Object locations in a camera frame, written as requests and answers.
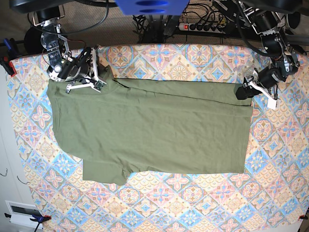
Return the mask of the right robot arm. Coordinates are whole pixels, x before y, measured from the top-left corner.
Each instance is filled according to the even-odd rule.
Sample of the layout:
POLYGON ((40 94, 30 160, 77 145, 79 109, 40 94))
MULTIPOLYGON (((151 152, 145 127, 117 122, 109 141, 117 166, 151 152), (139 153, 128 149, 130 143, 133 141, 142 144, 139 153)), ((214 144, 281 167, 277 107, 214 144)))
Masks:
POLYGON ((30 25, 41 32, 41 44, 47 52, 47 73, 50 79, 58 82, 79 81, 87 83, 89 79, 98 79, 96 50, 85 47, 74 57, 69 49, 67 35, 61 31, 58 22, 65 15, 59 6, 38 10, 28 17, 30 25))

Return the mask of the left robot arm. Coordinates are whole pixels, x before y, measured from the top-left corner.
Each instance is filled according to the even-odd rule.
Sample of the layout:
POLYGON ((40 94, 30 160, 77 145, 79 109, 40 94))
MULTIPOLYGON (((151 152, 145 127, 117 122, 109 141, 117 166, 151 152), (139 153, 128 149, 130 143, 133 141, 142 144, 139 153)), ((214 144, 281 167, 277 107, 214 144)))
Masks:
POLYGON ((279 82, 298 71, 299 61, 292 49, 288 49, 285 32, 279 27, 281 14, 292 14, 302 6, 300 0, 237 0, 238 11, 236 25, 245 44, 261 56, 269 57, 271 63, 255 75, 244 78, 243 84, 236 90, 238 100, 252 98, 259 94, 270 94, 271 88, 277 88, 279 82), (254 47, 246 39, 240 20, 253 28, 260 36, 263 51, 254 47))

